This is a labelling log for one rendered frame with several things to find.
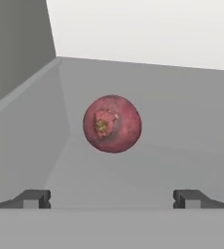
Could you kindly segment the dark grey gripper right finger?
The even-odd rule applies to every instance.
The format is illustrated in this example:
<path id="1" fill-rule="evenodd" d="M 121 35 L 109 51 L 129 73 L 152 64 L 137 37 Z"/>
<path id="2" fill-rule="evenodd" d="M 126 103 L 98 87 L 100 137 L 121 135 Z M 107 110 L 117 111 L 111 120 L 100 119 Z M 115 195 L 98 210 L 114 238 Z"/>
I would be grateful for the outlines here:
<path id="1" fill-rule="evenodd" d="M 224 209 L 224 202 L 211 199 L 199 190 L 174 190 L 173 198 L 173 208 Z"/>

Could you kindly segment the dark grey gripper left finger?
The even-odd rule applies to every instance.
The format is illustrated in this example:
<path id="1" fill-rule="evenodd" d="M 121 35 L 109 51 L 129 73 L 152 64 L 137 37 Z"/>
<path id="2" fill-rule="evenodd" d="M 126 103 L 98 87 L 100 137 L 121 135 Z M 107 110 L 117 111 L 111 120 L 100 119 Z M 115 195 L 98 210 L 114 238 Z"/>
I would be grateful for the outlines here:
<path id="1" fill-rule="evenodd" d="M 4 209 L 50 209 L 50 190 L 25 190 L 13 199 L 0 202 Z"/>

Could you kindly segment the grey fridge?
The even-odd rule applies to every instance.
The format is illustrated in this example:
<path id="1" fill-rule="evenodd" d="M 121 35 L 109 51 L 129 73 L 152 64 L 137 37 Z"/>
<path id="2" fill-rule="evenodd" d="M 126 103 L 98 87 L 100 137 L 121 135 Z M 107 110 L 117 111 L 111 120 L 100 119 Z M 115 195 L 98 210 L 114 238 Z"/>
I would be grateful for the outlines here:
<path id="1" fill-rule="evenodd" d="M 120 154 L 83 132 L 106 94 L 142 119 Z M 224 201 L 224 0 L 0 0 L 0 202 L 27 189 L 55 208 Z"/>

